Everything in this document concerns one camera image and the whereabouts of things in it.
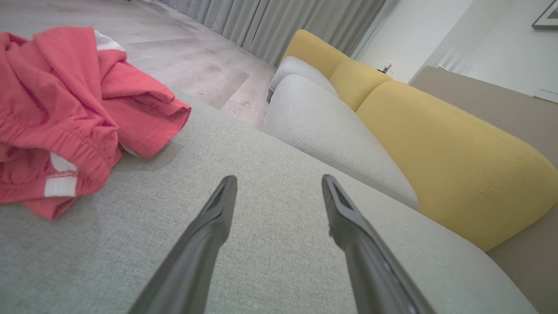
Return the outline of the red basketball shorts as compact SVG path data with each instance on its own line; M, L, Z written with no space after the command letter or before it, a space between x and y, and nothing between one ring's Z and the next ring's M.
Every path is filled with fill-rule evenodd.
M190 115L188 105L126 61L106 74L102 92L114 128L50 123L0 133L0 204L22 203L57 219L77 198L106 185L122 150L153 157Z

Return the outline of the long yellow sofa back cushion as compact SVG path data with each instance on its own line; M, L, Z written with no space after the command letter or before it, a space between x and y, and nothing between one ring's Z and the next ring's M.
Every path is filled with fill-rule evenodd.
M419 210L484 252L558 205L558 169L540 151L395 80L355 112L416 193Z

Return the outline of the grey pleated curtain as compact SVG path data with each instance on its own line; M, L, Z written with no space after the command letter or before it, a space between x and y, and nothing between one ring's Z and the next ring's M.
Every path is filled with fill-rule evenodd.
M304 29L351 55L387 0L160 0L272 65Z

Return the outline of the large grey sofa seat cushion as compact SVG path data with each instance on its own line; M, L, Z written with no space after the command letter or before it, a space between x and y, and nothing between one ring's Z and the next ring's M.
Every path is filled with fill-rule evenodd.
M329 237L336 177L437 314L538 314L482 250L396 199L231 117L192 112L155 157L123 154L56 221L0 205L0 314L126 314L223 177L238 192L205 314L357 314Z

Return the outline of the dark framed wall picture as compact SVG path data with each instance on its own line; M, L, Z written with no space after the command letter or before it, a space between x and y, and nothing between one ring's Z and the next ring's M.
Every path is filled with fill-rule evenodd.
M558 0L554 0L532 24L534 30L558 31Z

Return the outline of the short yellow sofa back cushion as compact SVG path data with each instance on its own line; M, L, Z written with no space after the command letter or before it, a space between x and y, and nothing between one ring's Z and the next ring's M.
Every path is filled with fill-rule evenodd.
M353 111L357 111L371 91L392 80L387 74L360 61L348 59L341 62L329 78L338 97Z
M291 38L281 61L287 56L294 56L319 70L329 79L337 67L349 56L337 50L326 41L311 32L299 29Z

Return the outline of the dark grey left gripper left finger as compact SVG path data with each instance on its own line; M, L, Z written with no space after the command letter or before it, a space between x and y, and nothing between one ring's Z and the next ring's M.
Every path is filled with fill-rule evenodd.
M204 314L218 252L229 236L238 182L223 177L128 314Z

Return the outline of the taupe sofa back panel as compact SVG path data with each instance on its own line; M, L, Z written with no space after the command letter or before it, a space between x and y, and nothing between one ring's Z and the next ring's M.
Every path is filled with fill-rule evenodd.
M522 139L558 168L557 104L431 66L410 85ZM539 314L558 314L558 205L488 255Z

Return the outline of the red basketball jersey white sleeves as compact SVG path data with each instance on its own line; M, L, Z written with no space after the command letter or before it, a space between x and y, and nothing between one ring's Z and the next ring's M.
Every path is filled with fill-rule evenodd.
M50 123L114 128L102 81L126 58L120 44L91 27L52 28L32 39L0 32L0 133Z

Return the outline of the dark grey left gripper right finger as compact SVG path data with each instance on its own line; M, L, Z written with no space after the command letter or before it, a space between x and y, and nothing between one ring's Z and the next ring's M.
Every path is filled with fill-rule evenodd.
M345 253L358 314L435 314L339 181L322 177L329 235Z

